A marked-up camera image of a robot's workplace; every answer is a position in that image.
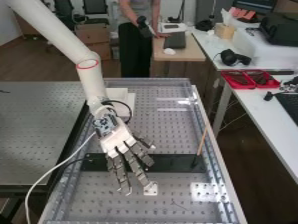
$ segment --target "red object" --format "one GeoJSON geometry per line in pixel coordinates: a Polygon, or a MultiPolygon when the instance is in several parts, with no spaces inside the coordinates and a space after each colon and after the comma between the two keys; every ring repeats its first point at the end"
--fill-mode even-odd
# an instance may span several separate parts
{"type": "Polygon", "coordinates": [[[236,18],[241,18],[241,17],[244,17],[245,13],[247,13],[247,10],[241,9],[241,10],[239,11],[239,14],[236,15],[236,18]]]}
{"type": "Polygon", "coordinates": [[[269,88],[279,88],[280,86],[280,83],[272,78],[272,76],[261,71],[261,70],[245,70],[243,71],[245,73],[245,75],[249,77],[249,73],[260,73],[259,76],[263,76],[263,79],[265,79],[265,84],[259,84],[256,83],[253,80],[253,83],[255,83],[255,87],[256,88],[260,88],[260,89],[269,89],[269,88]]]}
{"type": "Polygon", "coordinates": [[[224,78],[226,82],[230,84],[230,87],[232,89],[255,88],[255,82],[249,79],[249,77],[243,71],[237,70],[222,71],[220,75],[224,78]]]}
{"type": "Polygon", "coordinates": [[[244,16],[243,18],[247,19],[247,20],[251,20],[252,16],[255,15],[255,11],[249,11],[244,16]]]}

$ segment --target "white robotic arm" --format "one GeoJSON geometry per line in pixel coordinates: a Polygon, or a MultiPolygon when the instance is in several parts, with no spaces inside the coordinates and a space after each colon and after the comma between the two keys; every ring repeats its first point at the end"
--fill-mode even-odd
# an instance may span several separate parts
{"type": "Polygon", "coordinates": [[[143,188],[150,188],[152,182],[147,180],[136,157],[146,166],[152,165],[154,162],[138,142],[147,148],[152,144],[146,138],[131,134],[116,117],[112,105],[106,103],[99,56],[90,52],[39,0],[6,0],[6,4],[75,64],[86,102],[94,116],[92,126],[106,153],[107,170],[122,193],[127,195],[131,192],[122,155],[143,188]]]}

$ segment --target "cable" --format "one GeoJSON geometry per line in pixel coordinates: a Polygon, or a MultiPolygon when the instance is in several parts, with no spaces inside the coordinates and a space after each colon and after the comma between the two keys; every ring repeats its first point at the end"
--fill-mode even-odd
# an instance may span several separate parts
{"type": "Polygon", "coordinates": [[[214,56],[211,62],[214,62],[214,60],[215,60],[215,58],[216,58],[216,56],[218,56],[219,54],[220,54],[220,53],[216,53],[216,54],[215,54],[215,56],[214,56]]]}
{"type": "Polygon", "coordinates": [[[66,168],[73,165],[74,163],[77,162],[82,162],[82,161],[92,161],[95,160],[96,158],[92,158],[92,159],[86,159],[86,158],[82,158],[82,159],[77,159],[77,160],[73,160],[70,163],[65,164],[65,166],[58,170],[58,173],[54,177],[54,180],[53,180],[53,184],[50,185],[49,187],[49,190],[47,190],[47,195],[46,195],[46,201],[49,200],[49,196],[50,196],[50,193],[53,191],[53,188],[55,187],[57,185],[57,179],[59,179],[59,175],[63,173],[63,171],[66,170],[66,168]]]}
{"type": "Polygon", "coordinates": [[[211,7],[211,16],[214,16],[215,6],[216,6],[216,0],[214,0],[214,2],[212,2],[212,7],[211,7]]]}
{"type": "Polygon", "coordinates": [[[235,121],[237,121],[243,116],[245,115],[245,113],[243,113],[239,117],[236,117],[231,122],[228,122],[224,126],[223,126],[223,128],[220,128],[220,130],[219,131],[222,131],[231,123],[233,123],[235,121]]]}
{"type": "Polygon", "coordinates": [[[128,121],[131,120],[131,116],[132,116],[132,111],[131,111],[131,108],[128,107],[128,105],[118,100],[104,100],[102,103],[119,103],[122,104],[126,108],[127,108],[127,111],[128,111],[128,118],[127,120],[124,121],[124,124],[128,123],[128,121]]]}
{"type": "Polygon", "coordinates": [[[26,217],[26,223],[30,224],[30,216],[29,216],[29,206],[27,206],[27,201],[29,201],[29,196],[30,196],[30,192],[33,191],[35,185],[42,181],[42,179],[59,167],[62,166],[74,156],[75,154],[81,151],[81,149],[83,148],[83,146],[86,145],[86,143],[88,142],[88,140],[91,139],[91,137],[95,135],[95,132],[91,133],[91,135],[86,138],[84,142],[81,144],[81,146],[78,147],[78,149],[74,151],[74,153],[61,162],[58,163],[41,177],[39,179],[34,182],[34,184],[31,185],[26,195],[25,195],[25,217],[26,217]]]}

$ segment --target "paper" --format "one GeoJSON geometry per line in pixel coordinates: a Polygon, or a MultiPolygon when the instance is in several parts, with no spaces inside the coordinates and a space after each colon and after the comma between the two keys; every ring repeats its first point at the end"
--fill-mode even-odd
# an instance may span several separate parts
{"type": "Polygon", "coordinates": [[[230,21],[231,21],[232,15],[224,9],[220,10],[220,15],[222,15],[223,24],[226,26],[230,26],[231,25],[230,21]]]}

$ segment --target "white cable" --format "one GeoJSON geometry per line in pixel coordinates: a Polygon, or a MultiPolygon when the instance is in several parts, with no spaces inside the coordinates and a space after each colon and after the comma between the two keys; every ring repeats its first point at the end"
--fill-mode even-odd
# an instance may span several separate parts
{"type": "Polygon", "coordinates": [[[211,15],[214,16],[214,11],[215,11],[215,6],[216,6],[216,0],[212,2],[212,9],[211,9],[211,15]]]}
{"type": "Polygon", "coordinates": [[[81,151],[82,147],[84,146],[84,144],[88,142],[90,138],[94,136],[95,132],[91,133],[91,135],[87,137],[87,139],[84,140],[84,142],[81,144],[81,146],[78,147],[78,149],[75,150],[75,152],[61,162],[58,163],[41,177],[39,179],[34,182],[34,184],[31,185],[26,195],[25,195],[25,217],[26,217],[26,223],[30,224],[30,216],[29,216],[29,206],[27,206],[27,200],[29,200],[29,196],[30,196],[30,192],[34,189],[35,185],[41,182],[41,180],[59,167],[62,166],[74,156],[75,154],[81,151]]]}

